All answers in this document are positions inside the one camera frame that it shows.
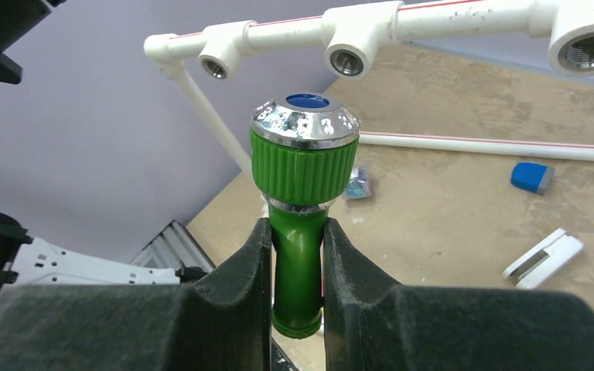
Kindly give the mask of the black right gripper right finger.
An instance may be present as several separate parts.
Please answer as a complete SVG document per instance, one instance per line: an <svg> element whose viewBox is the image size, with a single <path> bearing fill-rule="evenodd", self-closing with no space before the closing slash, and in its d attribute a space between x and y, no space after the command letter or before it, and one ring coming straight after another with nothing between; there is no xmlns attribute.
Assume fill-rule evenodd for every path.
<svg viewBox="0 0 594 371"><path fill-rule="evenodd" d="M401 284L329 219L329 370L594 370L594 311L558 291Z"/></svg>

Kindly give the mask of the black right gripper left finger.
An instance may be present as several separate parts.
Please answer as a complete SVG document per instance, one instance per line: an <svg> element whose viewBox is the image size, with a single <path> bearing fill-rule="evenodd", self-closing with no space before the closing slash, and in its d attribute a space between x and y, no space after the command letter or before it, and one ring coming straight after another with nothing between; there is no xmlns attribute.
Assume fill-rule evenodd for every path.
<svg viewBox="0 0 594 371"><path fill-rule="evenodd" d="M269 370L271 227L192 284L27 286L0 297L0 370Z"/></svg>

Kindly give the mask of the green plastic water faucet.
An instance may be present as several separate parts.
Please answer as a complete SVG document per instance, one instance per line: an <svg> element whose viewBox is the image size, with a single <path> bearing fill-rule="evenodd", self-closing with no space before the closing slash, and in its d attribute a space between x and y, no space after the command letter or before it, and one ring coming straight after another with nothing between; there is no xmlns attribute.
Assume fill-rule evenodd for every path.
<svg viewBox="0 0 594 371"><path fill-rule="evenodd" d="M360 121L332 97L293 93L256 108L250 136L276 254L272 324L304 339L321 327L324 227L350 180Z"/></svg>

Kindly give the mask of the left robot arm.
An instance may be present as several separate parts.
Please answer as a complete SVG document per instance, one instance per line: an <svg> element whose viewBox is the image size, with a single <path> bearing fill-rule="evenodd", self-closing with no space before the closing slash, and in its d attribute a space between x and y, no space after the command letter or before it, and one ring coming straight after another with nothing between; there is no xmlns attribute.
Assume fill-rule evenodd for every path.
<svg viewBox="0 0 594 371"><path fill-rule="evenodd" d="M0 83L21 82L21 66L5 51L58 5L58 1L0 1ZM31 237L18 221L0 213L0 291L28 284L180 284L197 281L214 268L176 221L148 243L133 264L123 264Z"/></svg>

